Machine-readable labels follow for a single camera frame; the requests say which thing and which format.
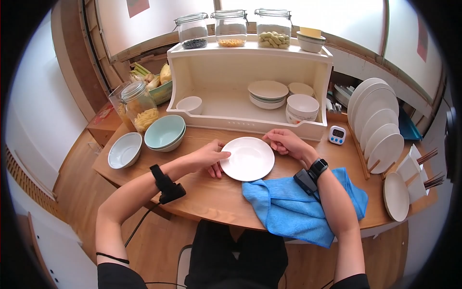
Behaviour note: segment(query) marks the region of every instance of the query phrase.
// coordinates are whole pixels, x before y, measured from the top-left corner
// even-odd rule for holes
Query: black beans
[[[207,46],[206,39],[192,39],[185,41],[183,44],[184,49],[196,49],[196,48],[204,48]]]

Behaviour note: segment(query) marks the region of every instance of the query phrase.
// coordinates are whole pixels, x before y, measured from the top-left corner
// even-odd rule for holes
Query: green basket
[[[162,103],[169,101],[172,98],[173,82],[164,83],[163,85],[150,90],[149,93],[156,103],[156,105],[161,105]]]

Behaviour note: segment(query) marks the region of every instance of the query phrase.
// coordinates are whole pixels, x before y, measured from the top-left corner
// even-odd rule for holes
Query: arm
[[[303,160],[308,168],[319,158],[312,146],[290,130],[273,129],[263,139],[270,139],[270,146],[280,154]],[[365,273],[361,234],[350,197],[329,168],[320,175],[317,186],[327,223],[339,245],[334,283]]]
[[[221,177],[219,160],[230,156],[229,152],[218,152],[224,146],[218,140],[207,144],[199,150],[182,156],[160,167],[164,174],[168,174],[173,182],[182,176],[195,172],[203,167],[213,177]],[[98,209],[96,218],[96,251],[116,258],[128,259],[122,240],[121,226],[126,219],[138,211],[151,200],[159,189],[156,179],[151,172],[147,172],[117,189]],[[104,256],[97,256],[97,263],[117,263],[129,267],[127,264]]]

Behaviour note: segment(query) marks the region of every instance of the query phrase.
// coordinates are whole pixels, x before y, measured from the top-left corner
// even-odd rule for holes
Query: person's right hand
[[[308,167],[318,158],[317,152],[312,146],[302,141],[288,129],[272,129],[262,139],[270,139],[272,149],[279,154],[289,154],[295,159],[304,160]]]

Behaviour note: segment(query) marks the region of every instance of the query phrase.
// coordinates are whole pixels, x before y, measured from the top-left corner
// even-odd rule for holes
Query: blue towel
[[[332,172],[350,196],[358,220],[363,219],[368,201],[366,192],[351,183],[344,167]],[[322,206],[293,178],[242,183],[242,193],[270,233],[330,248],[334,233],[327,224]]]

